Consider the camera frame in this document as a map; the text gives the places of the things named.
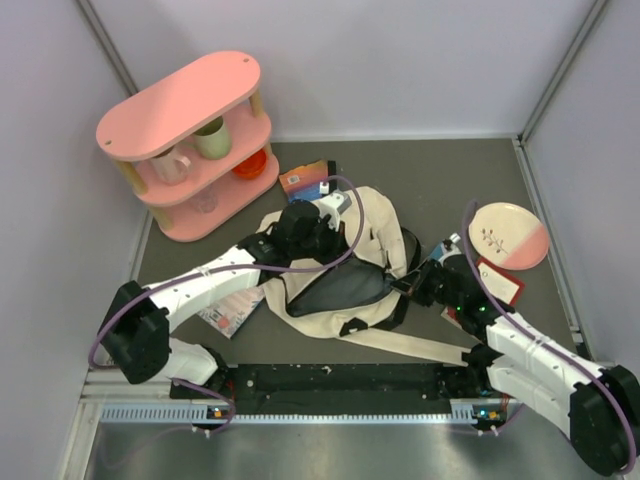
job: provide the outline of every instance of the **pink and white plate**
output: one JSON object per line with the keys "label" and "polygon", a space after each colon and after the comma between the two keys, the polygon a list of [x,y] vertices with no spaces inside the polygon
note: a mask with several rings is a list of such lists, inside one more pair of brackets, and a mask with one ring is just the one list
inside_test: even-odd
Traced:
{"label": "pink and white plate", "polygon": [[549,234],[538,217],[512,203],[491,203],[476,212],[469,239],[478,253],[498,267],[525,270],[544,260]]}

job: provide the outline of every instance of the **white panel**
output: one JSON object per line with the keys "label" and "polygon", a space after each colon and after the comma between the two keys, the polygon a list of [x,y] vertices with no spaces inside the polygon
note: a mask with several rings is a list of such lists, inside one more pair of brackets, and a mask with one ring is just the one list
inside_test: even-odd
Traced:
{"label": "white panel", "polygon": [[140,87],[195,58],[263,66],[280,139],[517,133],[591,0],[93,0]]}
{"label": "white panel", "polygon": [[5,2],[0,45],[0,477],[48,479],[143,212],[95,143],[123,93],[73,2]]}
{"label": "white panel", "polygon": [[587,340],[640,374],[640,2],[612,2],[531,140]]}

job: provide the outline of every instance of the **orange bowl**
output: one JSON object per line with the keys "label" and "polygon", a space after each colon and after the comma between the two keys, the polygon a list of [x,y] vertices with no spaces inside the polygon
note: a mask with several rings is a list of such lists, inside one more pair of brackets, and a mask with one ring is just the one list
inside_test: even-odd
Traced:
{"label": "orange bowl", "polygon": [[264,150],[258,150],[256,153],[247,158],[237,167],[234,167],[231,171],[240,178],[245,180],[251,180],[256,178],[267,167],[267,152]]}

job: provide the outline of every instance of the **pink wooden shelf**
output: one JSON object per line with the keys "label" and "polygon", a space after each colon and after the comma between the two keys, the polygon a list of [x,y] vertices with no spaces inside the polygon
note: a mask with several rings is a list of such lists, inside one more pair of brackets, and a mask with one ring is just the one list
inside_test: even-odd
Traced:
{"label": "pink wooden shelf", "polygon": [[251,56],[205,55],[109,110],[96,130],[98,145],[124,162],[151,158],[246,100],[259,82]]}
{"label": "pink wooden shelf", "polygon": [[266,114],[254,117],[249,105],[238,105],[223,117],[232,141],[231,151],[227,156],[219,160],[207,160],[186,144],[189,141],[187,139],[178,148],[191,160],[192,170],[187,179],[177,185],[163,183],[149,162],[139,163],[136,169],[149,188],[146,193],[138,195],[140,200],[158,207],[169,207],[184,202],[260,150],[269,141],[269,117]]}
{"label": "pink wooden shelf", "polygon": [[162,231],[178,242],[193,242],[212,232],[232,215],[246,207],[276,183],[279,173],[278,160],[269,157],[267,167],[253,180],[243,180],[233,172],[220,177],[214,184],[218,206],[207,214],[196,211],[189,202],[167,208],[173,227]]}

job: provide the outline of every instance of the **plant illustration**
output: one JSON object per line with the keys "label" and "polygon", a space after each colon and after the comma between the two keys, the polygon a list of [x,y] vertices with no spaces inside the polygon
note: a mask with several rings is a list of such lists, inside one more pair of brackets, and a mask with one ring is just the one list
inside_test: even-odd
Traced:
{"label": "plant illustration", "polygon": [[490,247],[494,247],[496,249],[496,253],[504,253],[505,255],[509,255],[509,252],[507,252],[502,246],[504,240],[497,238],[493,233],[493,229],[489,229],[489,231],[487,232],[487,229],[483,228],[482,240],[487,242],[487,245],[489,245]]}

